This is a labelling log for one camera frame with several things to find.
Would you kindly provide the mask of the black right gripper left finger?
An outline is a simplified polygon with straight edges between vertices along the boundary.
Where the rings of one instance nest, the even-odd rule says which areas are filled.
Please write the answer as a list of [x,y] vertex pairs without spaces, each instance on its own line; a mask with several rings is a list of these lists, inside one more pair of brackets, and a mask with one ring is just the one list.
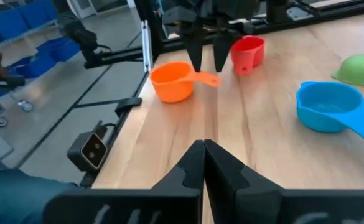
[[197,189],[203,190],[205,170],[205,145],[196,140],[176,165],[156,183],[153,190]]

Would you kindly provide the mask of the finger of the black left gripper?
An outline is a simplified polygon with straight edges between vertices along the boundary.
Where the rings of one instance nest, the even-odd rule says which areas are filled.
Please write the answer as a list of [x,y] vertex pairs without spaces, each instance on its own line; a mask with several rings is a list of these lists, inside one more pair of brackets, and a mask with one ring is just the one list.
[[196,72],[201,71],[202,50],[206,33],[203,29],[182,30],[181,40]]
[[216,72],[221,72],[233,44],[241,38],[240,34],[222,31],[213,38],[213,56]]

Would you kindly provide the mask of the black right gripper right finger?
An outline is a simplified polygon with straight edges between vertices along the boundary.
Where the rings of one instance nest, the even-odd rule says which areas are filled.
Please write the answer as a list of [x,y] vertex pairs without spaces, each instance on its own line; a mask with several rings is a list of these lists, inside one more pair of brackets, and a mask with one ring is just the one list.
[[283,188],[205,140],[205,181],[215,223],[277,223]]

